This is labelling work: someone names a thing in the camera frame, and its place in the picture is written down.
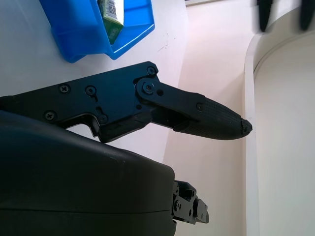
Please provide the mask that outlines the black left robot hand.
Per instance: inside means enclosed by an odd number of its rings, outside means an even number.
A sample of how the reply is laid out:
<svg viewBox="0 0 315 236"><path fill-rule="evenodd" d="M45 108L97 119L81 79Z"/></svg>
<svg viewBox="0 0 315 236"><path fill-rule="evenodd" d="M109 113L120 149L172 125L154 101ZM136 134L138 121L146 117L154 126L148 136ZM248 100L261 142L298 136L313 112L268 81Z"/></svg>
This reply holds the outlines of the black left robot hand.
<svg viewBox="0 0 315 236"><path fill-rule="evenodd" d="M261 32L266 32L273 0L257 0L258 22ZM307 31L315 15L315 0L301 0L299 12L299 29Z"/></svg>

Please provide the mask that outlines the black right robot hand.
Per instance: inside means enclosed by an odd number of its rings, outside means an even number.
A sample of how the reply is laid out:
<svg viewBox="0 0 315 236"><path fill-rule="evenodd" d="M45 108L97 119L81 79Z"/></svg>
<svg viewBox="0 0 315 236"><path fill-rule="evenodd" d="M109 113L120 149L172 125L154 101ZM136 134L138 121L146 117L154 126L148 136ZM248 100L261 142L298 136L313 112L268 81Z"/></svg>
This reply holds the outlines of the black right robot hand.
<svg viewBox="0 0 315 236"><path fill-rule="evenodd" d="M149 123L216 140L252 125L205 96L161 83L152 62L0 99L3 236L172 236L208 223L171 167L109 142Z"/></svg>

